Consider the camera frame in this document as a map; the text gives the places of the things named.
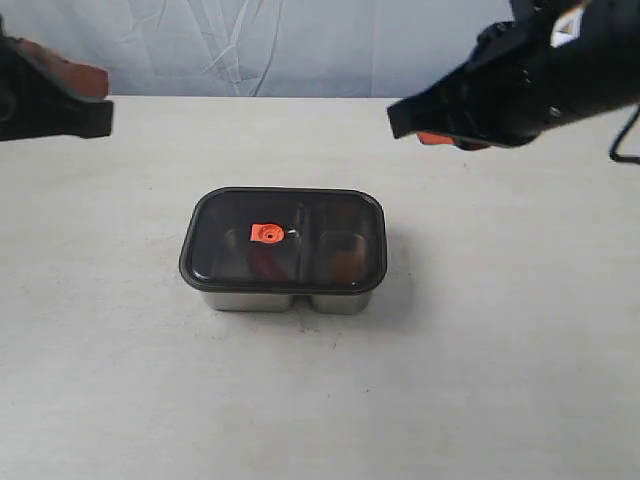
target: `robotic arm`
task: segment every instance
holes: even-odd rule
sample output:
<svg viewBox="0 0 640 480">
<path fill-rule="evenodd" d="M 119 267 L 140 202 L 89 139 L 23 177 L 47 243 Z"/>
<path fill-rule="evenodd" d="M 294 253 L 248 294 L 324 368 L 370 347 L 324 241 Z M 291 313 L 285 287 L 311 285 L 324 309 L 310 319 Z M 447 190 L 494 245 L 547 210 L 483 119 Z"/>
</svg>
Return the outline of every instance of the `robotic arm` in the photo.
<svg viewBox="0 0 640 480">
<path fill-rule="evenodd" d="M 640 0 L 511 0 L 468 61 L 388 109 L 395 138 L 464 150 L 519 147 L 542 132 L 640 102 Z M 617 153 L 640 109 L 611 149 Z"/>
</svg>

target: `food container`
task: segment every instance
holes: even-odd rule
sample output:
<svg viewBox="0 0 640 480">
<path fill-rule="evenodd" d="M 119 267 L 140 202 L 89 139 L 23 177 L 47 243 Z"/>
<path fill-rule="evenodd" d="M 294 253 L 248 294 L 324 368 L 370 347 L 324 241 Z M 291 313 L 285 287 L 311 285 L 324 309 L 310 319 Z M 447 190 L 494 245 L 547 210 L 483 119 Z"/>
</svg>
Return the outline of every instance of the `food container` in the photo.
<svg viewBox="0 0 640 480">
<path fill-rule="evenodd" d="M 224 311 L 283 312 L 296 296 L 355 314 L 387 271 L 384 214 L 346 190 L 224 188 L 193 213 L 180 273 Z"/>
</svg>

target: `transparent lid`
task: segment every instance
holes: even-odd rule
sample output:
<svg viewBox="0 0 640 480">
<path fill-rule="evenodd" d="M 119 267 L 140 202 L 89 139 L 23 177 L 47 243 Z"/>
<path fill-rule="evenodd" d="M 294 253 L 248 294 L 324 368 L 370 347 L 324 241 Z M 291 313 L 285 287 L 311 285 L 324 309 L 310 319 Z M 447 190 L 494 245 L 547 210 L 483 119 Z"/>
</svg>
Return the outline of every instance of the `transparent lid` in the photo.
<svg viewBox="0 0 640 480">
<path fill-rule="evenodd" d="M 354 294 L 386 273 L 382 208 L 343 190 L 227 188 L 194 212 L 180 271 L 203 291 Z"/>
</svg>

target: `white tabletop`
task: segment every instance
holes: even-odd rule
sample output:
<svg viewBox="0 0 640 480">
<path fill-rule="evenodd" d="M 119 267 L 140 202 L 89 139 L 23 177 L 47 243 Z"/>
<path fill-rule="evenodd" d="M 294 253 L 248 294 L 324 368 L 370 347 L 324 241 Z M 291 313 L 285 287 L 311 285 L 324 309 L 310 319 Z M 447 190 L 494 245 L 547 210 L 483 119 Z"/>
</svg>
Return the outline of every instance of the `white tabletop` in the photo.
<svg viewBox="0 0 640 480">
<path fill-rule="evenodd" d="M 112 138 L 0 144 L 0 478 L 638 478 L 624 114 L 471 154 L 384 100 L 116 103 Z M 370 308 L 211 311 L 177 262 L 228 185 L 378 198 Z"/>
</svg>

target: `white backdrop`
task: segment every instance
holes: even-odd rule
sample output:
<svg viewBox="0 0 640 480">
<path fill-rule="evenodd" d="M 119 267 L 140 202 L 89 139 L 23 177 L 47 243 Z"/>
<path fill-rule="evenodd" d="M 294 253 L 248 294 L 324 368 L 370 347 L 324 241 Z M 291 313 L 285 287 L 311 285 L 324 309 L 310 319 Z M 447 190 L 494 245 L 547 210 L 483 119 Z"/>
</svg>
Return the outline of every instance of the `white backdrop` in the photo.
<svg viewBox="0 0 640 480">
<path fill-rule="evenodd" d="M 398 97 L 461 62 L 507 0 L 0 0 L 11 35 L 120 94 Z"/>
</svg>

